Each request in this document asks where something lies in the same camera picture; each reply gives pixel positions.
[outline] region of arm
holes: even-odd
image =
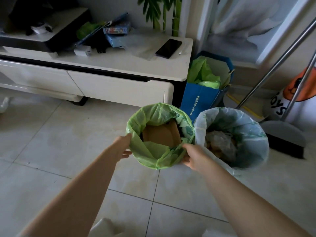
[[[197,145],[185,144],[183,163],[204,176],[219,207],[239,237],[311,237],[286,215],[244,186]]]
[[[127,158],[131,134],[116,138],[85,170],[75,177],[19,236],[86,237],[111,181],[116,163]]]

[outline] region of hand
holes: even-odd
[[[199,171],[199,168],[203,165],[203,161],[210,159],[199,145],[184,144],[182,147],[187,151],[182,159],[182,163],[192,170]]]
[[[128,133],[126,136],[118,136],[116,139],[113,141],[113,144],[111,147],[115,150],[116,152],[116,157],[117,161],[123,158],[128,158],[131,154],[132,151],[128,151],[130,142],[131,142],[132,134]]]

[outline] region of cabinet leg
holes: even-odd
[[[75,101],[70,101],[68,100],[69,102],[73,103],[74,105],[79,105],[79,106],[83,106],[88,100],[88,97],[86,96],[83,96],[82,99],[78,102],[75,102]]]

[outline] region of person's right hand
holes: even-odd
[[[182,163],[192,170],[199,171],[200,166],[203,165],[203,161],[209,159],[199,145],[184,144],[182,147],[187,151],[187,154],[182,159]]]

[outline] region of green plastic bag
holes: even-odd
[[[188,71],[187,82],[219,89],[221,78],[212,73],[206,59],[198,58],[192,61]]]
[[[140,134],[147,124],[162,125],[175,119],[184,135],[182,143],[174,148],[143,142]],[[157,103],[140,108],[127,122],[126,134],[132,133],[130,150],[143,166],[151,169],[165,169],[178,163],[184,156],[183,143],[192,143],[194,128],[189,116],[175,106]]]

